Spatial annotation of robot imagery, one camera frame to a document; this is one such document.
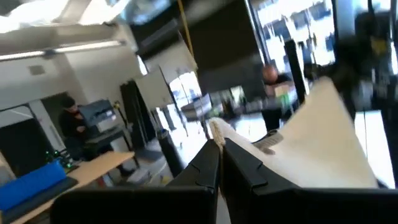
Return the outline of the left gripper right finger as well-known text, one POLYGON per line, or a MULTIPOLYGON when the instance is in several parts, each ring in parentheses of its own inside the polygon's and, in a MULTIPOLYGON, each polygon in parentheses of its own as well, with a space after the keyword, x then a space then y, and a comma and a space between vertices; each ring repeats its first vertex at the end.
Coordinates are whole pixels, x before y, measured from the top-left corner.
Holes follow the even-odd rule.
POLYGON ((230 139, 222 193, 231 223, 397 223, 397 191, 293 184, 230 139))

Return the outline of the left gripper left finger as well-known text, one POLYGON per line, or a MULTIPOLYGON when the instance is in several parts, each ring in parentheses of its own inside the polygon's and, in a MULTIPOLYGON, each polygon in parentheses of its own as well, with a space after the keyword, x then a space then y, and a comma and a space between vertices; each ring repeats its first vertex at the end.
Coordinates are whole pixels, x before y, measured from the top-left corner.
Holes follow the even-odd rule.
POLYGON ((210 139, 162 187, 79 188, 51 206, 52 223, 216 223, 220 149, 210 139))

